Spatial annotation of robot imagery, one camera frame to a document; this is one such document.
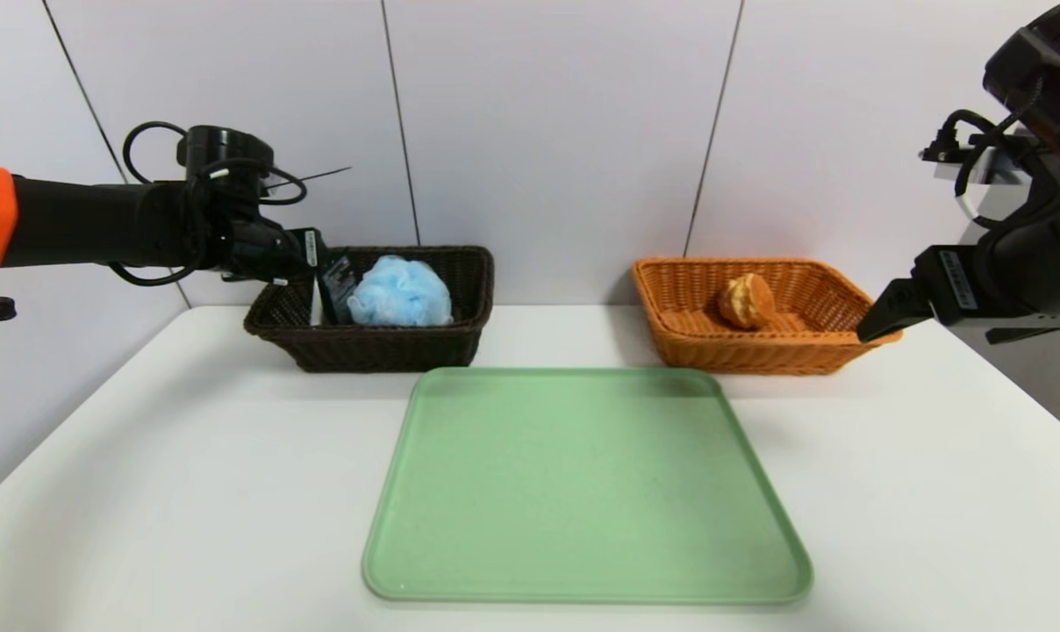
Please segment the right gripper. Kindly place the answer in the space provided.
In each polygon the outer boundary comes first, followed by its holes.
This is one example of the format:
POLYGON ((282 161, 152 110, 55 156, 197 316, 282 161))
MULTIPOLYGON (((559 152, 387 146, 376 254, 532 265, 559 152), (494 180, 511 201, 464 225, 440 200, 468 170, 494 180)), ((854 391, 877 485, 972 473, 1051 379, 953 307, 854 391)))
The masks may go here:
POLYGON ((880 292, 856 324, 859 341, 934 316, 947 327, 1060 327, 1060 213, 1008 217, 974 244, 928 248, 912 277, 880 292))

